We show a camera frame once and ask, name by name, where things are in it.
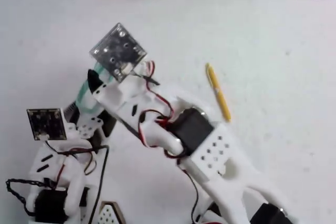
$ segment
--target black wire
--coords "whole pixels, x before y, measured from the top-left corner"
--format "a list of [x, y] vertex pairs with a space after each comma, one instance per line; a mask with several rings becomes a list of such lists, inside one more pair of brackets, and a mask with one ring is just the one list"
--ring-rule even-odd
[[99, 149], [101, 150], [101, 149], [103, 149], [103, 148], [106, 148], [106, 153], [105, 153], [105, 158], [104, 158], [104, 162], [103, 162], [103, 167], [102, 167], [101, 175], [100, 175], [100, 182], [99, 182], [99, 187], [98, 187], [98, 194], [97, 194], [96, 201], [94, 202], [95, 205], [93, 206], [93, 210], [92, 210], [92, 212], [91, 212], [91, 216], [90, 216], [90, 220], [89, 220], [88, 224], [92, 224], [93, 218], [94, 218], [94, 216], [95, 216], [95, 212], [96, 212], [97, 204], [98, 204], [99, 197], [100, 197], [101, 187], [102, 187], [102, 184], [103, 184], [103, 178], [104, 178], [104, 173], [105, 173], [106, 161], [107, 161], [107, 157], [109, 156], [109, 150], [110, 150], [109, 146], [108, 146], [108, 145], [101, 145]]
[[150, 77], [150, 76], [144, 76], [143, 74], [138, 74], [138, 73], [135, 73], [135, 72], [133, 72], [132, 75], [133, 75], [133, 76], [140, 77], [140, 78], [144, 79], [145, 81], [150, 82], [150, 83], [152, 83], [152, 84], [154, 84], [154, 85], [157, 85], [157, 86], [160, 85], [160, 83], [159, 83], [158, 81], [155, 81], [155, 80], [154, 80], [152, 77]]
[[46, 143], [46, 145], [47, 145], [52, 151], [58, 153], [57, 150], [55, 150], [55, 149], [48, 143], [48, 141], [46, 141], [45, 143]]
[[196, 206], [198, 204], [198, 190], [197, 190], [197, 187], [195, 185], [195, 182], [193, 181], [193, 179], [191, 178], [191, 176], [189, 175], [189, 173], [187, 173], [186, 171], [183, 171], [183, 172], [189, 177], [190, 181], [193, 183], [193, 186], [194, 186], [194, 188], [196, 190], [196, 201], [195, 201], [195, 203], [193, 205], [193, 208], [191, 210], [191, 221], [193, 222], [193, 224], [196, 224], [195, 221], [194, 221], [194, 213], [195, 213]]
[[89, 171], [88, 173], [85, 173], [86, 176], [90, 175], [91, 173], [93, 173], [95, 171], [95, 169], [97, 168], [97, 161], [94, 161], [94, 167], [91, 171]]
[[33, 217], [35, 216], [34, 212], [30, 212], [27, 207], [26, 207], [26, 199], [21, 196], [19, 193], [17, 193], [16, 191], [14, 191], [10, 186], [11, 183], [21, 183], [21, 184], [29, 184], [32, 186], [39, 186], [39, 187], [50, 187], [49, 185], [37, 181], [37, 180], [26, 180], [26, 179], [16, 179], [16, 178], [10, 178], [6, 181], [6, 187], [7, 187], [7, 191], [10, 192], [11, 194], [13, 194], [24, 206], [24, 209], [26, 211], [26, 213]]
[[105, 167], [106, 167], [106, 162], [107, 162], [107, 158], [109, 156], [109, 150], [110, 147], [108, 145], [101, 145], [95, 148], [90, 148], [90, 149], [86, 149], [86, 150], [77, 150], [77, 151], [67, 151], [67, 152], [57, 152], [58, 154], [61, 155], [76, 155], [76, 154], [81, 154], [81, 153], [89, 153], [89, 152], [95, 152], [98, 150], [102, 150], [102, 149], [106, 149], [106, 153], [105, 153], [105, 158], [104, 158], [104, 162], [103, 162], [103, 167], [101, 170], [101, 175], [100, 175], [100, 181], [99, 181], [99, 187], [98, 187], [98, 193], [97, 193], [97, 197], [96, 197], [96, 201], [94, 202], [94, 206], [91, 212], [91, 216], [90, 216], [90, 220], [88, 222], [88, 224], [92, 224], [93, 218], [95, 216], [95, 212], [96, 212], [96, 208], [98, 205], [98, 201], [100, 198], [100, 193], [101, 193], [101, 188], [102, 188], [102, 184], [103, 184], [103, 178], [104, 178], [104, 173], [105, 173]]
[[[58, 152], [57, 150], [55, 150], [55, 148], [53, 148], [49, 143], [48, 141], [45, 142], [46, 145], [54, 152], [56, 152], [57, 154], [61, 154], [61, 152]], [[75, 154], [71, 154], [71, 156], [73, 156], [75, 159], [78, 159], [77, 156]]]

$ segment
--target yellow pen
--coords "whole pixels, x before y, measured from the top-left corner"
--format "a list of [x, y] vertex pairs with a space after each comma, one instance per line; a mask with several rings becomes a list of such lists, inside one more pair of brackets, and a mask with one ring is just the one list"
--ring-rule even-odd
[[210, 66], [209, 63], [207, 63], [205, 67], [206, 67], [206, 73], [207, 73], [208, 78], [209, 78], [209, 82], [210, 82], [212, 88], [214, 89], [214, 92], [216, 94], [216, 98], [217, 98], [219, 106], [222, 110], [223, 116], [228, 122], [230, 122], [231, 121], [231, 114], [230, 114], [229, 108], [227, 107], [226, 101], [224, 99], [224, 95], [223, 95], [223, 93], [220, 89], [220, 86], [219, 86], [218, 80], [216, 78], [214, 69], [212, 68], [212, 66]]

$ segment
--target cable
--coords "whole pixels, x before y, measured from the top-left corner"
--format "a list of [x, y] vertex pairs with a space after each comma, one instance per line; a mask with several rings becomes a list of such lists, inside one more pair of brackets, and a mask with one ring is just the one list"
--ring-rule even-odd
[[88, 170], [88, 168], [90, 167], [90, 165], [91, 165], [91, 163], [92, 163], [92, 161], [93, 161], [93, 154], [92, 154], [92, 152], [90, 152], [90, 154], [91, 154], [91, 156], [90, 156], [90, 161], [88, 162], [88, 164], [86, 165], [86, 167], [84, 168], [84, 173], [85, 173], [85, 175], [87, 175], [86, 174], [86, 171]]
[[93, 206], [91, 216], [90, 216], [90, 220], [89, 220], [88, 224], [92, 224], [93, 218], [95, 216], [96, 208], [97, 208], [98, 201], [99, 201], [99, 198], [100, 198], [100, 193], [101, 193], [101, 188], [102, 188], [103, 178], [104, 178], [104, 173], [105, 173], [105, 167], [106, 167], [107, 158], [109, 156], [110, 147], [108, 145], [101, 145], [101, 146], [90, 148], [90, 149], [76, 148], [75, 151], [70, 150], [70, 151], [66, 151], [66, 152], [57, 152], [58, 154], [68, 156], [68, 155], [72, 155], [72, 154], [76, 155], [76, 154], [81, 154], [81, 153], [90, 153], [90, 152], [94, 152], [94, 151], [98, 151], [98, 150], [102, 150], [102, 149], [106, 149], [106, 153], [105, 153], [105, 158], [104, 158], [104, 162], [103, 162], [103, 166], [102, 166], [102, 170], [101, 170], [100, 182], [99, 182], [96, 201], [94, 202], [95, 204]]
[[26, 180], [26, 179], [16, 179], [16, 178], [10, 178], [6, 181], [6, 187], [7, 187], [7, 191], [10, 192], [11, 194], [13, 194], [24, 206], [24, 209], [26, 211], [26, 213], [29, 216], [35, 216], [34, 212], [30, 212], [27, 207], [26, 207], [26, 199], [21, 196], [19, 193], [17, 193], [16, 191], [14, 191], [10, 186], [11, 183], [21, 183], [21, 184], [29, 184], [32, 186], [39, 186], [39, 187], [49, 187], [47, 184], [37, 181], [37, 180]]
[[90, 220], [88, 222], [88, 224], [92, 224], [92, 221], [93, 221], [93, 218], [95, 216], [95, 212], [96, 212], [96, 208], [97, 208], [97, 204], [98, 204], [98, 201], [99, 201], [99, 197], [100, 197], [100, 193], [101, 193], [101, 187], [102, 187], [102, 184], [103, 184], [103, 178], [104, 178], [104, 173], [105, 173], [105, 167], [106, 167], [106, 161], [107, 161], [107, 158], [109, 156], [109, 149], [110, 147], [108, 145], [101, 145], [100, 147], [98, 147], [99, 150], [103, 149], [103, 148], [106, 148], [106, 153], [105, 153], [105, 158], [104, 158], [104, 162], [103, 162], [103, 167], [102, 167], [102, 170], [101, 170], [101, 175], [100, 175], [100, 182], [99, 182], [99, 187], [98, 187], [98, 193], [97, 193], [97, 198], [96, 198], [96, 201], [94, 202], [95, 205], [93, 206], [93, 210], [91, 212], [91, 216], [90, 216]]
[[196, 184], [195, 184], [194, 180], [189, 175], [189, 173], [185, 170], [182, 170], [182, 171], [188, 176], [188, 178], [190, 179], [191, 183], [193, 183], [193, 186], [196, 190], [196, 200], [195, 200], [195, 203], [194, 203], [193, 208], [191, 210], [191, 221], [193, 222], [193, 224], [221, 224], [219, 222], [213, 222], [213, 221], [201, 223], [201, 222], [197, 222], [197, 221], [194, 220], [194, 213], [195, 213], [195, 209], [196, 209], [196, 206], [197, 206], [198, 200], [199, 200], [198, 189], [196, 187]]
[[49, 149], [51, 149], [53, 152], [57, 153], [57, 150], [55, 150], [49, 143], [48, 141], [45, 141], [45, 144], [49, 147]]
[[94, 167], [91, 171], [89, 171], [88, 173], [85, 173], [86, 176], [90, 175], [91, 173], [93, 173], [95, 171], [95, 169], [97, 168], [97, 161], [94, 161]]
[[53, 152], [56, 152], [57, 154], [60, 154], [57, 150], [55, 150], [49, 143], [48, 141], [45, 141], [45, 144], [51, 149]]
[[61, 174], [62, 174], [62, 172], [63, 172], [64, 167], [65, 167], [65, 164], [64, 164], [64, 162], [63, 162], [63, 164], [62, 164], [62, 166], [61, 166], [61, 169], [59, 170], [58, 175], [57, 175], [57, 177], [56, 177], [56, 185], [55, 185], [55, 189], [56, 189], [56, 187], [58, 186], [58, 182], [59, 182], [59, 179], [61, 178]]
[[[154, 75], [155, 73], [155, 62], [154, 61], [149, 61], [149, 65], [151, 65], [151, 67], [149, 66], [149, 70], [150, 70], [150, 75], [148, 76], [149, 78], [152, 78], [152, 76]], [[170, 115], [167, 117], [167, 119], [164, 120], [164, 125], [167, 124], [167, 122], [173, 117], [174, 115], [174, 109], [173, 107], [171, 106], [171, 104], [169, 103], [169, 101], [167, 101], [165, 98], [163, 98], [161, 95], [159, 95], [158, 93], [154, 92], [151, 90], [151, 88], [149, 87], [149, 82], [146, 81], [146, 88], [149, 92], [155, 94], [155, 96], [157, 98], [159, 98], [161, 101], [163, 101], [165, 104], [167, 104], [167, 106], [169, 107], [170, 109]]]

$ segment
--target white surface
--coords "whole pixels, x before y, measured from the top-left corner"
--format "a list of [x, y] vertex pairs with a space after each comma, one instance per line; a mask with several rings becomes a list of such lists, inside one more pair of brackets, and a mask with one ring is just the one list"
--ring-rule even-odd
[[[4, 183], [27, 177], [37, 151], [25, 109], [72, 102], [94, 64], [88, 51], [121, 22], [156, 61], [159, 80], [217, 106], [204, 71], [209, 61], [231, 110], [233, 132], [248, 150], [261, 148], [266, 173], [303, 216], [334, 223], [336, 1], [0, 0], [0, 5], [2, 222], [25, 219]], [[146, 150], [133, 138], [114, 141], [120, 146], [111, 151], [102, 199], [117, 200], [128, 223], [139, 218], [155, 223], [160, 217], [161, 223], [189, 223], [195, 194], [187, 177], [159, 150]], [[28, 188], [19, 192], [27, 195]]]

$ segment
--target hole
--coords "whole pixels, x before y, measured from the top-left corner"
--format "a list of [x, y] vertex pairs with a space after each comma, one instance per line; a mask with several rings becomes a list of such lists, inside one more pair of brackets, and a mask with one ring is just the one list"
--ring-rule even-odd
[[47, 169], [49, 167], [49, 165], [44, 165], [42, 167], [40, 167], [39, 169], [36, 170], [37, 173], [42, 172], [43, 170]]
[[52, 154], [50, 154], [49, 156], [46, 156], [44, 158], [41, 159], [41, 162], [47, 161], [48, 159], [51, 159], [53, 157]]
[[117, 122], [116, 119], [110, 116], [106, 110], [101, 112], [98, 118], [103, 121], [103, 125], [101, 128], [103, 129], [105, 137], [109, 137]]
[[141, 113], [139, 116], [139, 122], [143, 123], [146, 119], [146, 113]]
[[136, 104], [132, 108], [132, 116], [135, 116], [137, 109], [138, 109], [138, 105]]

